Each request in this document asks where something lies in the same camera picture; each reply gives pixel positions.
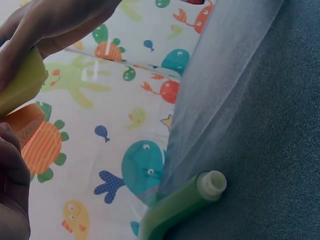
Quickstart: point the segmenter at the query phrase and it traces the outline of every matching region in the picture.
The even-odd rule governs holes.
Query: blue fish
[[[95,188],[94,194],[107,193],[104,202],[111,204],[119,188],[126,187],[145,205],[152,206],[156,202],[156,193],[163,173],[166,151],[156,143],[141,140],[132,144],[125,152],[119,178],[108,171],[101,171],[100,178],[105,182]],[[139,223],[130,223],[133,233],[138,236]]]
[[[175,49],[168,53],[168,55],[164,58],[161,67],[176,71],[180,76],[182,76],[189,60],[190,55],[186,50]]]
[[[143,45],[148,48],[148,49],[151,49],[151,52],[153,52],[155,49],[153,48],[154,44],[151,40],[145,40],[143,42]]]
[[[108,138],[108,130],[105,126],[102,126],[102,125],[96,126],[94,129],[94,132],[98,136],[103,137],[106,143],[110,141],[110,138]]]

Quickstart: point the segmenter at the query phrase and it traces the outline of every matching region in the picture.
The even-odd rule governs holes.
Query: whale eye
[[[147,173],[150,175],[153,174],[154,172],[155,172],[155,170],[153,170],[153,169],[148,169],[148,171],[147,171]]]
[[[72,211],[75,209],[75,207],[72,204],[70,204],[70,205],[68,205],[68,209]]]

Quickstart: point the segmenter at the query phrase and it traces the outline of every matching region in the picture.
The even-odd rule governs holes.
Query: finger
[[[30,172],[20,154],[19,141],[10,130],[0,128],[0,171],[6,176],[4,193],[28,213]]]
[[[114,13],[116,7],[104,9],[94,17],[89,18],[76,28],[63,34],[53,37],[47,37],[40,40],[36,47],[40,50],[42,57],[45,59],[51,54],[57,53],[78,40],[90,34],[93,30],[108,20]]]
[[[40,24],[43,20],[33,12],[22,16],[10,41],[3,47],[0,53],[0,91],[14,78],[30,49],[42,38]]]
[[[22,17],[23,9],[14,11],[0,26],[0,47],[14,35]]]
[[[12,133],[11,127],[7,122],[0,123],[0,138],[13,144],[19,152],[21,151],[19,139]]]

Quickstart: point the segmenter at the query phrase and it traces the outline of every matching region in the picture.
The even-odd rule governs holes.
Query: cartoon crab
[[[95,56],[101,59],[121,62],[122,54],[126,51],[123,47],[119,47],[120,39],[114,38],[112,42],[108,41],[108,28],[105,24],[98,26],[92,36],[98,46],[95,49]]]
[[[163,75],[156,74],[156,73],[152,74],[152,79],[162,80],[164,78],[165,77]],[[146,91],[152,92],[153,94],[160,95],[162,99],[165,100],[167,103],[175,104],[177,95],[178,95],[179,86],[180,84],[178,82],[168,78],[168,80],[161,85],[160,93],[153,91],[150,84],[147,83],[146,81],[144,81],[143,86],[140,86],[140,87],[142,87]]]
[[[198,14],[198,16],[196,17],[194,24],[190,24],[187,22],[187,14],[186,12],[179,8],[179,15],[177,14],[173,14],[173,17],[178,20],[181,23],[184,23],[190,27],[193,27],[194,30],[198,33],[201,34],[206,22],[210,16],[210,13],[212,12],[213,8],[214,8],[214,4],[212,2],[212,0],[208,0],[209,5],[204,7],[201,12]]]
[[[88,61],[85,60],[84,55],[77,56],[71,64],[62,62],[49,62],[45,65],[49,72],[49,77],[42,86],[42,92],[53,91],[57,89],[68,90],[73,100],[86,109],[91,109],[94,104],[81,91],[81,88],[90,89],[96,92],[107,92],[110,90],[108,86],[96,82],[83,81],[83,71],[86,72],[87,77],[95,74],[93,70],[86,68],[94,66],[99,63],[106,63],[106,61]],[[98,71],[98,75],[110,75],[109,71]]]
[[[52,112],[49,104],[40,102],[36,104],[44,111],[45,119],[24,146],[21,155],[30,170],[31,181],[37,175],[38,181],[44,183],[54,176],[50,168],[52,163],[58,166],[65,164],[67,156],[60,150],[62,142],[69,140],[69,135],[66,132],[59,132],[65,126],[62,120],[57,120],[54,124],[49,122]]]

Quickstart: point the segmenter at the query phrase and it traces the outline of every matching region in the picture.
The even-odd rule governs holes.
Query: blue fabric
[[[237,45],[224,45],[227,31],[216,41],[211,19],[181,80],[160,191],[203,170],[224,173],[228,187],[165,239],[320,239],[320,1],[256,2],[266,15],[241,31],[276,16],[256,48],[250,33]]]

